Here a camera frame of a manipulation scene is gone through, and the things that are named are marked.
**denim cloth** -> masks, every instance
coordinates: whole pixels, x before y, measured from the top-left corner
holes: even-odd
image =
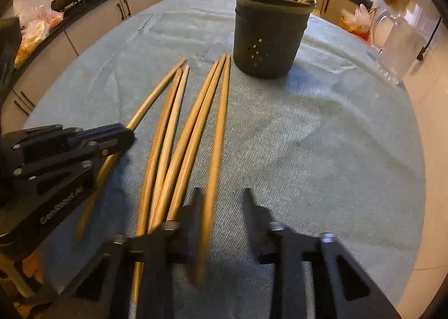
[[[212,65],[232,53],[235,0],[165,0],[110,31],[48,90],[26,127],[85,129],[127,124],[181,56],[190,75],[176,139]],[[372,49],[311,16],[287,77],[260,80],[234,63],[207,277],[193,287],[174,268],[177,318],[267,318],[270,266],[254,263],[241,192],[251,187],[273,217],[304,234],[334,232],[397,304],[419,249],[424,162],[407,92],[385,82]],[[187,200],[204,188],[220,84],[207,119]],[[117,232],[135,233],[137,207],[166,91],[135,131],[76,242],[76,209],[41,245],[45,275],[61,291]]]

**plastic bag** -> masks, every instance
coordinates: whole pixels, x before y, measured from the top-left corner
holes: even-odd
[[[46,20],[34,20],[28,23],[28,27],[22,32],[22,42],[14,61],[14,67],[21,67],[30,53],[45,40],[49,33],[50,25]]]

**cabinet handle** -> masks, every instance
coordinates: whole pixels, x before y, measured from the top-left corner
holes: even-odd
[[[30,113],[28,113],[25,109],[23,109],[23,108],[21,107],[21,105],[20,105],[19,103],[17,103],[17,100],[14,100],[14,104],[17,105],[17,106],[19,107],[19,109],[20,109],[23,113],[26,114],[27,117],[30,116]]]
[[[330,4],[330,0],[326,0],[325,8],[323,9],[323,13],[326,13],[326,10],[328,9],[329,4]]]
[[[26,99],[27,102],[29,102],[32,105],[33,109],[36,107],[36,105],[25,95],[25,93],[22,90],[20,91],[20,94]]]
[[[131,10],[129,9],[128,0],[124,0],[123,2],[125,2],[126,7],[128,7],[128,15],[131,15]]]
[[[124,21],[125,20],[125,15],[123,14],[122,6],[119,3],[117,3],[116,6],[118,7],[120,12],[122,13],[122,21]]]

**glass jug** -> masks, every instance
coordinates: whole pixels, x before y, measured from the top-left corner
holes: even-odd
[[[379,22],[388,18],[393,22],[392,30],[383,47],[375,43],[375,31]],[[379,50],[377,66],[394,84],[403,80],[406,72],[425,46],[423,36],[403,17],[391,15],[388,10],[380,12],[372,25],[372,44]]]

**metal bolt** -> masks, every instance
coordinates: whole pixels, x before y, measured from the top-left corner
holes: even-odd
[[[336,241],[336,236],[333,233],[321,234],[320,240],[322,243],[332,243]]]
[[[271,231],[283,231],[284,225],[280,222],[269,222],[269,229]]]
[[[126,243],[127,240],[128,240],[128,238],[127,238],[126,234],[117,233],[113,242],[122,245],[123,243]]]
[[[92,161],[91,160],[81,161],[81,166],[83,168],[88,168],[88,167],[92,166]]]
[[[162,224],[162,229],[164,231],[175,231],[179,228],[179,223],[175,222],[173,220],[167,220],[165,223]]]

